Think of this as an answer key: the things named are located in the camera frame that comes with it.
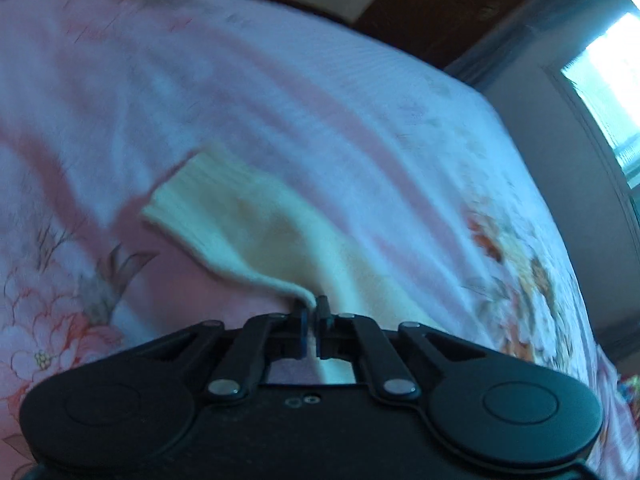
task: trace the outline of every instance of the leaf print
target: leaf print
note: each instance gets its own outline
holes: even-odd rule
[[[82,219],[71,229],[63,229],[62,232],[57,230],[52,225],[52,219],[45,227],[38,229],[36,241],[38,247],[36,268],[40,272],[47,270],[47,267],[51,263],[51,259],[56,250],[68,242],[74,242],[81,239],[78,235],[78,231],[84,225],[86,219]]]
[[[487,286],[482,278],[476,278],[468,281],[465,287],[472,290],[476,294],[484,296],[489,301],[508,300],[510,298],[509,287],[499,278],[494,277],[492,286]]]
[[[494,309],[494,301],[492,300],[484,300],[478,306],[478,319],[487,319],[489,316],[493,315]]]
[[[120,250],[121,245],[117,245],[105,260],[98,261],[93,276],[81,275],[78,280],[82,310],[92,326],[111,322],[113,311],[131,280],[158,256],[158,253],[139,252],[122,261]]]
[[[531,273],[533,274],[533,280],[536,283],[538,290],[545,297],[546,304],[549,309],[555,309],[556,298],[554,297],[554,289],[551,285],[551,280],[537,256],[534,256],[531,259]]]

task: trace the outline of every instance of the orange flower print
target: orange flower print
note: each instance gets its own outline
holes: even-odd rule
[[[467,219],[467,225],[473,233],[472,237],[476,245],[483,248],[487,256],[493,258],[496,262],[501,264],[502,251],[500,250],[498,245],[496,245],[494,241],[487,236],[482,226],[473,218]]]
[[[530,343],[523,343],[520,341],[520,338],[518,337],[518,326],[512,324],[509,327],[509,332],[511,338],[504,342],[500,351],[503,354],[511,355],[518,359],[523,359],[529,363],[533,363],[535,361],[533,357],[533,347]]]

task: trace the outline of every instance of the window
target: window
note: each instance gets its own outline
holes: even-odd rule
[[[602,130],[629,187],[640,191],[640,0],[632,2],[634,10],[594,40],[562,74]]]

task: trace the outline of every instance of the screw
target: screw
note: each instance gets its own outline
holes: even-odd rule
[[[404,396],[417,390],[415,383],[406,379],[389,379],[384,384],[385,391],[393,396]]]
[[[317,395],[307,395],[302,400],[304,400],[307,404],[318,404],[321,399]]]
[[[207,387],[210,393],[218,397],[230,397],[240,392],[240,384],[231,379],[216,379]]]

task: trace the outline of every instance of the floral bedsheet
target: floral bedsheet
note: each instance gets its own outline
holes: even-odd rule
[[[18,410],[38,382],[203,319],[286,311],[140,222],[212,140],[313,203],[445,330],[588,384],[606,413],[590,465],[636,477],[562,239],[476,92],[259,0],[0,0],[0,30],[0,478],[33,466]]]

